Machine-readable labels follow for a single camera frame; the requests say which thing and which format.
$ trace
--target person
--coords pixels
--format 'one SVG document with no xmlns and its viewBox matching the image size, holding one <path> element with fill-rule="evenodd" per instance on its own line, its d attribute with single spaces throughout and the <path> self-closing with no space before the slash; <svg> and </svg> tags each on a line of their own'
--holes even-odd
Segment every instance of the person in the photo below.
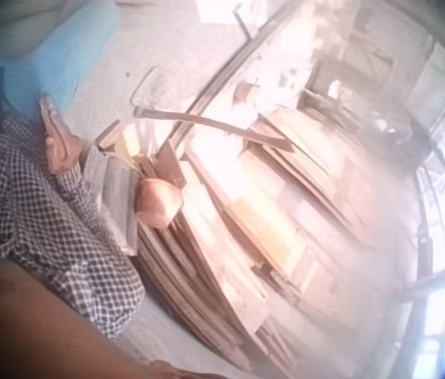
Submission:
<svg viewBox="0 0 445 379">
<path fill-rule="evenodd" d="M 112 1 L 92 0 L 22 58 L 0 51 L 0 260 L 108 337 L 129 323 L 144 287 L 80 175 L 83 144 L 62 115 L 117 25 Z"/>
</svg>

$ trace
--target floor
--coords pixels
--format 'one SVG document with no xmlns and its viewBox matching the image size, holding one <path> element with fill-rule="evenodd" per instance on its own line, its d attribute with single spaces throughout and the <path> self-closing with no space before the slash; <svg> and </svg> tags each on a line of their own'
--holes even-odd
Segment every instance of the floor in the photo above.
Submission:
<svg viewBox="0 0 445 379">
<path fill-rule="evenodd" d="M 130 96 L 154 66 L 159 67 L 166 78 L 160 107 L 184 111 L 245 42 L 237 24 L 228 23 L 227 18 L 221 22 L 214 15 L 204 14 L 204 7 L 198 6 L 202 1 L 158 0 L 154 3 L 139 9 L 123 9 L 118 33 L 108 43 L 95 72 L 79 88 L 67 121 L 84 139 L 93 140 L 116 118 L 133 122 Z M 269 2 L 268 13 L 273 14 L 281 3 L 284 1 Z M 234 121 L 227 119 L 225 109 L 235 84 L 241 80 L 259 79 L 261 85 L 273 88 L 285 67 L 302 67 L 302 74 L 308 77 L 305 67 L 309 67 L 314 49 L 315 23 L 310 3 L 296 26 L 263 46 L 255 59 L 242 67 L 205 115 Z M 294 39 L 295 44 L 284 43 L 293 35 L 302 38 Z M 140 152 L 155 152 L 170 128 L 171 124 L 139 124 Z M 272 315 L 300 357 L 299 377 L 303 377 L 301 372 L 309 372 L 312 377 L 362 377 L 382 343 L 386 324 L 395 322 L 392 318 L 395 317 L 394 291 L 413 279 L 414 267 L 409 265 L 415 251 L 413 233 L 417 229 L 413 183 L 409 178 L 394 177 L 382 167 L 375 166 L 375 173 L 380 177 L 375 188 L 380 194 L 380 212 L 387 215 L 378 225 L 382 243 L 374 251 L 354 251 L 339 257 L 350 267 L 355 293 L 364 294 L 368 299 L 368 312 L 356 336 L 328 335 L 270 290 Z M 165 359 L 187 370 L 231 378 L 253 377 L 209 351 L 151 297 L 144 300 L 116 343 L 142 362 Z"/>
</svg>

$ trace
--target lumber pile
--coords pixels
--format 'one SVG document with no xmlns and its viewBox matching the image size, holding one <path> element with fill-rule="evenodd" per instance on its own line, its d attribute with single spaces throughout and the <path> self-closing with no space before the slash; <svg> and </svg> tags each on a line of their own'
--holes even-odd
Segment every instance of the lumber pile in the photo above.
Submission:
<svg viewBox="0 0 445 379">
<path fill-rule="evenodd" d="M 280 109 L 267 114 L 253 129 L 268 136 L 287 136 L 294 152 L 263 146 L 269 156 L 288 175 L 307 189 L 333 217 L 363 245 L 371 245 L 376 215 L 365 152 L 333 133 L 329 137 L 322 126 L 296 109 Z"/>
<path fill-rule="evenodd" d="M 177 160 L 169 142 L 157 159 L 142 159 L 139 167 L 142 176 L 163 178 L 184 197 L 167 229 L 137 221 L 132 262 L 145 283 L 193 334 L 236 367 L 256 372 L 267 361 L 278 375 L 291 377 L 296 362 L 269 318 L 267 292 L 197 173 Z"/>
<path fill-rule="evenodd" d="M 105 156 L 91 144 L 81 160 L 82 177 L 92 184 L 96 206 L 125 255 L 136 254 L 134 200 L 138 172 Z"/>
<path fill-rule="evenodd" d="M 327 138 L 322 125 L 309 125 L 295 110 L 277 113 L 271 118 L 278 126 L 255 127 L 288 133 L 294 153 L 247 144 L 234 159 L 216 147 L 185 156 L 252 270 L 309 318 L 351 334 L 364 307 L 341 272 L 372 241 L 371 171 L 364 162 L 360 168 L 357 146 L 337 134 Z"/>
</svg>

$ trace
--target leg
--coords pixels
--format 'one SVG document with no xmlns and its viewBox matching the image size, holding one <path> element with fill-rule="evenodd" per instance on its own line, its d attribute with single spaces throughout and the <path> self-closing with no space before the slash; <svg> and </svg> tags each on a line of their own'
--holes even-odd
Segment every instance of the leg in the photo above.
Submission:
<svg viewBox="0 0 445 379">
<path fill-rule="evenodd" d="M 35 51 L 6 70 L 5 93 L 20 113 L 39 121 L 39 99 L 49 93 L 60 114 L 73 102 L 105 42 L 118 26 L 111 0 L 91 0 L 61 24 Z"/>
</svg>

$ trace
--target checkered shirt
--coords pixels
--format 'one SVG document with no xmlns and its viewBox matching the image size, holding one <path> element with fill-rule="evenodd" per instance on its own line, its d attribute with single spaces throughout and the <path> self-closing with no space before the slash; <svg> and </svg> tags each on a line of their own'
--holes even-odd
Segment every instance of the checkered shirt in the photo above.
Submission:
<svg viewBox="0 0 445 379">
<path fill-rule="evenodd" d="M 9 259 L 109 337 L 144 297 L 80 175 L 47 170 L 43 128 L 10 109 L 0 130 L 0 259 Z"/>
</svg>

